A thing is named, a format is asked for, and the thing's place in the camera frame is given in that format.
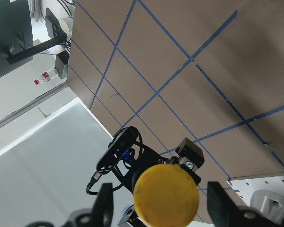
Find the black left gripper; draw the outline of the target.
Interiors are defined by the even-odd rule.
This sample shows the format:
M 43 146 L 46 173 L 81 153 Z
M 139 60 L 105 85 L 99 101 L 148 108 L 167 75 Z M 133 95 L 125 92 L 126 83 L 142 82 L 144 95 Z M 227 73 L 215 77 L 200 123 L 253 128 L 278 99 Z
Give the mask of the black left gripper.
M 185 170 L 193 178 L 196 185 L 199 185 L 201 182 L 201 177 L 195 172 L 204 164 L 203 151 L 189 138 L 184 138 L 181 141 L 176 148 L 177 155 L 171 158 L 162 157 L 144 144 L 139 143 L 139 145 L 142 146 L 143 152 L 137 159 L 134 159 L 131 155 L 126 155 L 125 159 L 123 159 L 123 163 L 129 165 L 125 175 L 122 175 L 121 171 L 116 166 L 113 168 L 113 173 L 120 182 L 117 189 L 125 187 L 128 191 L 132 192 L 142 173 L 160 164 L 176 165 Z

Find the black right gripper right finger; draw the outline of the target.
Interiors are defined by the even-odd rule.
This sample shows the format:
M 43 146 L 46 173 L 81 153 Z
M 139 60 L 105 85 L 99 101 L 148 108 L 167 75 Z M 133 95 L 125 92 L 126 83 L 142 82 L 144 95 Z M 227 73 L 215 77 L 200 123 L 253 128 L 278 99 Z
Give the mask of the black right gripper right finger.
M 207 211 L 216 227 L 284 227 L 250 208 L 238 207 L 219 182 L 207 184 Z

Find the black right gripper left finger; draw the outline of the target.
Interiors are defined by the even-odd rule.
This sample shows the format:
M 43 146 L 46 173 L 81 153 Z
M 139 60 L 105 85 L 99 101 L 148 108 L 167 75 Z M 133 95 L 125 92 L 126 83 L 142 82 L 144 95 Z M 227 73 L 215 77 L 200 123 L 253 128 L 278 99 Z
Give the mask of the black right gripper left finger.
M 102 184 L 92 208 L 72 212 L 63 227 L 109 227 L 114 213 L 113 186 Z

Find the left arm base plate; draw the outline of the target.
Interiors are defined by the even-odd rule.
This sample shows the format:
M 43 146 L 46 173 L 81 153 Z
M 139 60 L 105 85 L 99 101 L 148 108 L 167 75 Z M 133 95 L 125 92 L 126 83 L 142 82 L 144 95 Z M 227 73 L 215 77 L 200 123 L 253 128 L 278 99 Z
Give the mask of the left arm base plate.
M 284 173 L 234 177 L 227 181 L 246 205 L 258 190 L 266 190 L 284 197 Z

